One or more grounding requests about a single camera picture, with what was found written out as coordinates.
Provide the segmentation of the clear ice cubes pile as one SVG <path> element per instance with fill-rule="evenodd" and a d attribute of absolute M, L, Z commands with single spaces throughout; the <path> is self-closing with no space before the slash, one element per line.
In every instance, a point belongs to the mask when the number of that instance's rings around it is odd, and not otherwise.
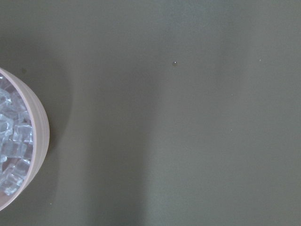
<path fill-rule="evenodd" d="M 33 129 L 23 99 L 0 76 L 0 191 L 13 195 L 24 182 L 32 160 Z"/>

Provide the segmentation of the pink bowl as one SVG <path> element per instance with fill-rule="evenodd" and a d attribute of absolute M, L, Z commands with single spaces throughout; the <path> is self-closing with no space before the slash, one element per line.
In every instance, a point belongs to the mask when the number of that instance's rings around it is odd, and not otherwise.
<path fill-rule="evenodd" d="M 0 73 L 9 80 L 21 95 L 33 125 L 33 154 L 27 177 L 13 195 L 0 194 L 0 209 L 3 210 L 20 195 L 40 170 L 49 147 L 50 129 L 45 109 L 30 87 L 3 68 L 0 69 Z"/>

